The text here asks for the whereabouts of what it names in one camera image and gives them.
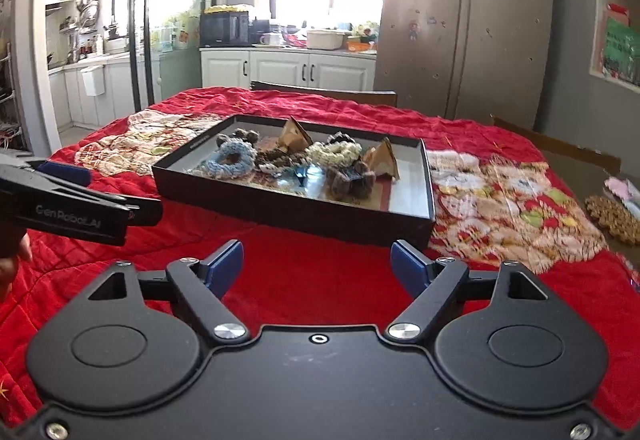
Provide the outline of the person's left hand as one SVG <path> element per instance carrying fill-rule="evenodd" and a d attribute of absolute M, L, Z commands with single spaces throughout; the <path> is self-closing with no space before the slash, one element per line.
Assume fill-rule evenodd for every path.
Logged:
<path fill-rule="evenodd" d="M 1 278 L 0 293 L 1 299 L 12 288 L 16 279 L 20 264 L 32 260 L 32 249 L 27 231 L 20 226 L 2 222 L 1 223 Z"/>

